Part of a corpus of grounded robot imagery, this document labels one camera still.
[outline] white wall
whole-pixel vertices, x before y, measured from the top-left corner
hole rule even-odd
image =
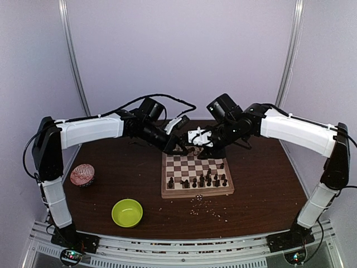
[[[357,139],[357,2],[307,1],[301,42],[292,68],[284,109],[318,122],[344,122]],[[350,185],[357,185],[356,148],[351,146]],[[309,194],[319,181],[325,159],[288,145]],[[331,218],[346,267],[357,263],[357,191],[346,189],[326,216]]]
[[[83,116],[70,71],[58,1],[0,1],[0,260],[18,267],[45,207],[21,157],[44,116]],[[65,164],[73,154],[64,154]],[[27,165],[33,171],[30,154]]]
[[[274,102],[295,1],[76,0],[68,2],[92,114],[168,93],[193,102],[190,118],[227,92],[243,109]],[[172,101],[169,117],[185,107]]]

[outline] black chess piece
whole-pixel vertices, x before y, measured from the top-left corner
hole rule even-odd
[[[185,180],[185,182],[184,182],[184,187],[185,187],[185,188],[189,188],[189,187],[190,187],[189,180]]]

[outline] metal frame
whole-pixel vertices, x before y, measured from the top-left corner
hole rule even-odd
[[[89,105],[88,105],[88,101],[84,94],[83,84],[82,84],[82,80],[79,75],[79,68],[78,68],[78,64],[77,64],[76,55],[74,52],[74,45],[73,45],[71,28],[70,28],[70,24],[69,24],[68,11],[67,11],[67,0],[59,0],[59,8],[60,8],[60,16],[61,16],[61,20],[62,20],[62,24],[63,24],[63,30],[64,30],[65,37],[66,37],[67,48],[68,48],[69,58],[70,58],[70,62],[71,62],[71,70],[73,73],[74,82],[76,84],[77,91],[79,93],[79,98],[80,98],[83,110],[85,112],[85,115],[90,116]]]
[[[47,233],[48,225],[41,222],[33,225],[28,251],[21,267],[33,267],[37,253],[59,257],[62,248],[51,244],[54,228],[50,227]],[[339,245],[335,241],[335,232],[330,221],[324,221],[322,226],[325,231],[324,241],[329,246],[334,267],[343,268]],[[316,241],[308,246],[318,244],[321,239],[319,225],[315,225],[312,231]],[[230,268],[249,267],[251,264],[251,267],[266,268],[267,257],[283,254],[282,251],[270,253],[266,240],[266,236],[270,234],[204,240],[146,240],[97,234],[100,237],[97,253],[87,253],[81,264],[98,268]]]
[[[296,0],[295,13],[294,13],[291,35],[290,35],[290,43],[288,47],[288,54],[286,56],[284,71],[281,78],[277,99],[275,102],[277,107],[281,107],[284,104],[284,98],[286,96],[287,89],[289,86],[289,82],[291,78],[291,68],[292,68],[295,54],[297,52],[298,39],[301,32],[302,14],[305,6],[304,1],[305,0]]]

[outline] green bowl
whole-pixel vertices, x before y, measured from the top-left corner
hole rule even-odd
[[[133,228],[142,217],[143,208],[134,199],[120,200],[112,209],[112,219],[120,227]]]

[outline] brown wooden table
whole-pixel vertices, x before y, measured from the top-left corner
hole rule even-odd
[[[211,124],[191,121],[184,130]],[[129,144],[131,141],[141,145]],[[203,197],[201,202],[161,198],[162,153],[144,141],[117,138],[84,144],[71,171],[80,164],[91,164],[95,182],[79,188],[67,178],[64,184],[77,229],[163,239],[233,237],[289,229],[306,201],[298,178],[277,140],[252,137],[250,143],[251,150],[234,145],[226,148],[234,194]],[[133,198],[143,207],[143,218],[135,228],[121,228],[112,220],[112,207],[123,198]],[[190,214],[192,210],[198,215]]]

